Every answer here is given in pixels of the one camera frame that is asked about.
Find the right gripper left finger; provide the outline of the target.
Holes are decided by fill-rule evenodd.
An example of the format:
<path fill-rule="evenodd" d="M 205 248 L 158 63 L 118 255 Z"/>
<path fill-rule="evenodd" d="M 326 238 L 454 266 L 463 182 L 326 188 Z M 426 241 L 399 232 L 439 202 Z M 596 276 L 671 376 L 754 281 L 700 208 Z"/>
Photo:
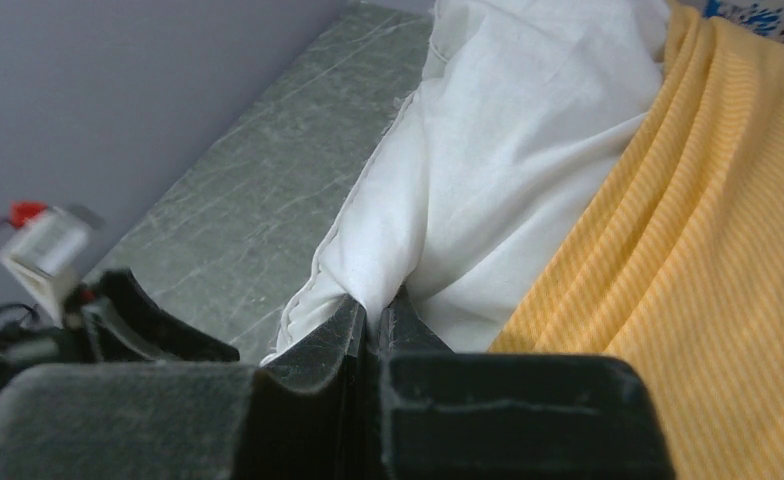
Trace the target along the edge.
<path fill-rule="evenodd" d="M 0 479 L 356 479 L 365 313 L 271 363 L 43 365 L 0 393 Z"/>

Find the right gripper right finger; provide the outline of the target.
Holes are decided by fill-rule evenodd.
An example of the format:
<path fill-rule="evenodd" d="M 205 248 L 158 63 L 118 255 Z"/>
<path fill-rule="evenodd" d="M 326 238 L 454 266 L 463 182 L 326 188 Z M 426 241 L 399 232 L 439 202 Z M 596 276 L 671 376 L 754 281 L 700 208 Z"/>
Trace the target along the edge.
<path fill-rule="evenodd" d="M 378 333 L 390 479 L 672 479 L 646 385 L 604 355 L 457 353 L 400 290 Z"/>

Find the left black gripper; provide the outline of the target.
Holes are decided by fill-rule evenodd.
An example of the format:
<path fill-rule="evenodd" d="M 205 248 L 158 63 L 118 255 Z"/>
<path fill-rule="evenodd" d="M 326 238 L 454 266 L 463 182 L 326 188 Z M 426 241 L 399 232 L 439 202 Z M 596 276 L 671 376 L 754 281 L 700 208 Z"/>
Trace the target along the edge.
<path fill-rule="evenodd" d="M 0 304 L 0 391 L 45 364 L 237 362 L 238 350 L 160 308 L 129 269 L 106 270 L 80 286 L 80 315 L 42 322 L 36 305 Z"/>

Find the orange Mickey Mouse pillowcase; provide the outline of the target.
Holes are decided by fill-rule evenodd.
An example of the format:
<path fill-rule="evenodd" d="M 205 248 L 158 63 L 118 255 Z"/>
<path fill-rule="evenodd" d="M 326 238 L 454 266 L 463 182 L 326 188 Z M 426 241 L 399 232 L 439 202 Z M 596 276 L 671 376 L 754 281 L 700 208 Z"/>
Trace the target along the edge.
<path fill-rule="evenodd" d="M 681 479 L 784 479 L 784 44 L 674 5 L 637 133 L 493 341 L 599 353 Z"/>

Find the white pillow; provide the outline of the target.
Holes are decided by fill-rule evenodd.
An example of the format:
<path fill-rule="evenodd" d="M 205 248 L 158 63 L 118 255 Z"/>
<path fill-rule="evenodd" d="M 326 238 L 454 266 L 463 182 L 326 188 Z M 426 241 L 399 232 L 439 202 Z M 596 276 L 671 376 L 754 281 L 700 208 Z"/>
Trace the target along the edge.
<path fill-rule="evenodd" d="M 274 353 L 343 296 L 371 334 L 405 289 L 483 352 L 543 272 L 663 82 L 667 1 L 439 1 L 417 88 L 285 306 Z"/>

